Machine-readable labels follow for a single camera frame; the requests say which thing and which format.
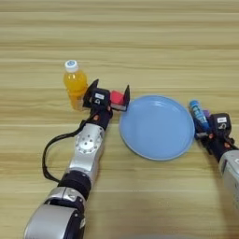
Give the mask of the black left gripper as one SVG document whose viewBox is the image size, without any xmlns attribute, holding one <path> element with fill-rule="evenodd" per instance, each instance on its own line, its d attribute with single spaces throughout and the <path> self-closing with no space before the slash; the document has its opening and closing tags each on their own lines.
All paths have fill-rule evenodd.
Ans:
<svg viewBox="0 0 239 239">
<path fill-rule="evenodd" d="M 88 87 L 83 97 L 83 106 L 90 107 L 91 106 L 91 98 L 92 92 L 97 87 L 99 80 L 96 79 L 94 82 Z M 89 119 L 89 123 L 98 125 L 106 130 L 110 120 L 113 117 L 113 111 L 127 111 L 128 105 L 130 103 L 130 86 L 127 85 L 126 90 L 123 95 L 123 103 L 124 105 L 94 105 L 91 108 L 91 115 Z"/>
</svg>

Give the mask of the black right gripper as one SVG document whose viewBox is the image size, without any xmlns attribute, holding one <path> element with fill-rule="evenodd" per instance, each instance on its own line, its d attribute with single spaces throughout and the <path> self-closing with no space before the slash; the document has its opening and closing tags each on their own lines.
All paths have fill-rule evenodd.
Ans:
<svg viewBox="0 0 239 239">
<path fill-rule="evenodd" d="M 210 155 L 213 155 L 219 162 L 225 152 L 238 150 L 233 143 L 229 143 L 229 138 L 218 137 L 215 134 L 207 134 L 207 126 L 194 118 L 195 139 L 199 140 Z"/>
</svg>

